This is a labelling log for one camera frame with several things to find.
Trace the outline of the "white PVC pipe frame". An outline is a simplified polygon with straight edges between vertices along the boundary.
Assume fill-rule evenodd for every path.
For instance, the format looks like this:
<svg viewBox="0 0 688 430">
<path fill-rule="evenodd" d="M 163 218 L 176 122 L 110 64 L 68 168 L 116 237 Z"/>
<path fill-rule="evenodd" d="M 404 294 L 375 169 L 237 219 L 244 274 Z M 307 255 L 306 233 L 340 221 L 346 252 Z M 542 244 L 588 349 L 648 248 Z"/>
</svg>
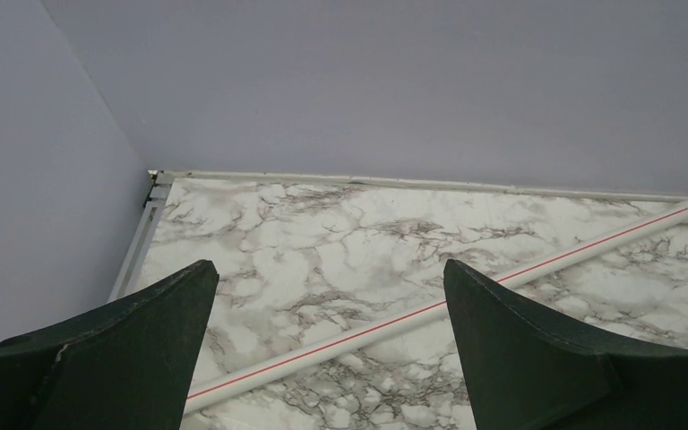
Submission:
<svg viewBox="0 0 688 430">
<path fill-rule="evenodd" d="M 505 287 L 516 288 L 617 247 L 685 223 L 688 223 L 688 200 L 659 214 L 513 268 L 498 275 L 495 280 Z M 446 300 L 437 299 L 381 321 L 344 331 L 326 340 L 320 340 L 257 365 L 251 365 L 243 370 L 197 384 L 191 388 L 186 397 L 184 414 L 188 415 L 207 408 L 356 349 L 399 336 L 443 319 L 446 315 Z"/>
</svg>

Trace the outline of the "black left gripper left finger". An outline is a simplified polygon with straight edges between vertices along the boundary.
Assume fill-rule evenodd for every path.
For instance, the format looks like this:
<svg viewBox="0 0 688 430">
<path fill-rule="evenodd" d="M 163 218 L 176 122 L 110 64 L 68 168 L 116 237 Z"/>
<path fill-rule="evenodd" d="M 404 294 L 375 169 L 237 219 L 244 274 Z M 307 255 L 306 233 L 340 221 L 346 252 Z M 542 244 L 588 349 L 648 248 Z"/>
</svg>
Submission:
<svg viewBox="0 0 688 430">
<path fill-rule="evenodd" d="M 153 285 L 0 342 L 0 429 L 177 429 L 219 274 Z"/>
</svg>

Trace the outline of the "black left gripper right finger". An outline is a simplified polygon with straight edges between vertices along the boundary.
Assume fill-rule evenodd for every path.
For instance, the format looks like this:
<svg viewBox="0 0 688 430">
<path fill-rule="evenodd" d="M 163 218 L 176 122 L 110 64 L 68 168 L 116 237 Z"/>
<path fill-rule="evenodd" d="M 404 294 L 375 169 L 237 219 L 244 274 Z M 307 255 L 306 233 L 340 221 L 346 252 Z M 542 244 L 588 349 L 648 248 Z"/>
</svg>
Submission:
<svg viewBox="0 0 688 430">
<path fill-rule="evenodd" d="M 449 260 L 443 289 L 479 429 L 688 429 L 688 349 L 637 340 Z"/>
</svg>

